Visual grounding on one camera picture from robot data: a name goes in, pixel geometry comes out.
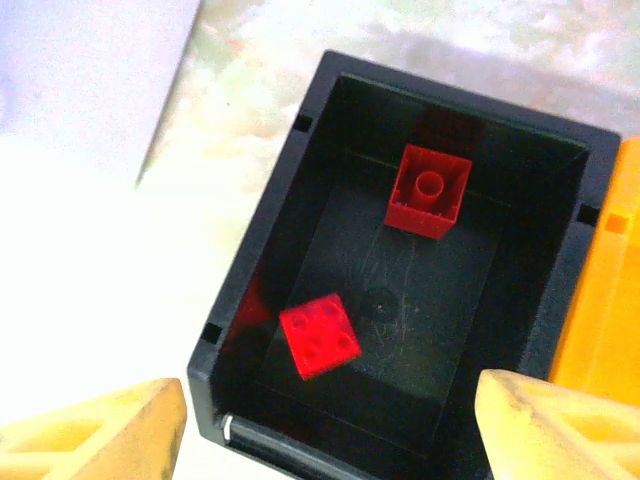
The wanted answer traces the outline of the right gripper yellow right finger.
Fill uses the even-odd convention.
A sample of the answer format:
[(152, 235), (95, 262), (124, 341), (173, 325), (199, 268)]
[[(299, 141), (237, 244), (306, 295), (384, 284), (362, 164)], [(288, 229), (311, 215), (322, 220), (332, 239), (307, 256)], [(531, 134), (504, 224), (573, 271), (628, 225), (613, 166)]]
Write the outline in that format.
[(479, 375), (494, 480), (640, 480), (640, 408), (507, 370)]

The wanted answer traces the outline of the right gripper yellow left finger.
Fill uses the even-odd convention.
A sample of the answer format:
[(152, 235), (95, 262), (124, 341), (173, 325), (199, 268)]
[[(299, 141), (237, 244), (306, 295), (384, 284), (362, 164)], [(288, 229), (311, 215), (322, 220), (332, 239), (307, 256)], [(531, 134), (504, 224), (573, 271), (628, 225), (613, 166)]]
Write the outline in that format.
[(0, 427), (0, 480), (172, 480), (187, 408), (161, 378)]

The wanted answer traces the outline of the red square lego brick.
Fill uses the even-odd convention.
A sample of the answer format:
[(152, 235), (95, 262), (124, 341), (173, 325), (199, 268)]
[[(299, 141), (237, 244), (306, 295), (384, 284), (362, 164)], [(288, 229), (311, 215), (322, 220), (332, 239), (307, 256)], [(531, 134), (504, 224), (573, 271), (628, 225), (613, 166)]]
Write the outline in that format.
[(309, 380), (358, 358), (362, 349), (336, 293), (279, 314), (299, 376)]
[(408, 144), (388, 201), (384, 223), (439, 240), (456, 224), (472, 162)]

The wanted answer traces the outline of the yellow plastic bin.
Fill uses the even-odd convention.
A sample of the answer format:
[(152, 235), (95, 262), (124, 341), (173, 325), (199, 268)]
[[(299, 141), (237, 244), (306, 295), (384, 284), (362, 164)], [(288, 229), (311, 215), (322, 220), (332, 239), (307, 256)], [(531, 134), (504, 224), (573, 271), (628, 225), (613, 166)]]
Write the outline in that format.
[(617, 155), (549, 380), (640, 407), (640, 136)]

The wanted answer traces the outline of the black plastic bin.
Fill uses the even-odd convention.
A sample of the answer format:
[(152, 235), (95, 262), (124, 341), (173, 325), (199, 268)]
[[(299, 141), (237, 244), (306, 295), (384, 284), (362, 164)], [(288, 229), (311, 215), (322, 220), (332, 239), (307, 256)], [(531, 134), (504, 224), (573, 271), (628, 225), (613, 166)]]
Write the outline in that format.
[[(439, 241), (383, 222), (408, 144), (472, 162)], [(302, 480), (493, 480), (479, 373), (548, 375), (620, 145), (326, 52), (188, 365), (201, 435)], [(279, 314), (332, 293), (362, 354), (303, 380)]]

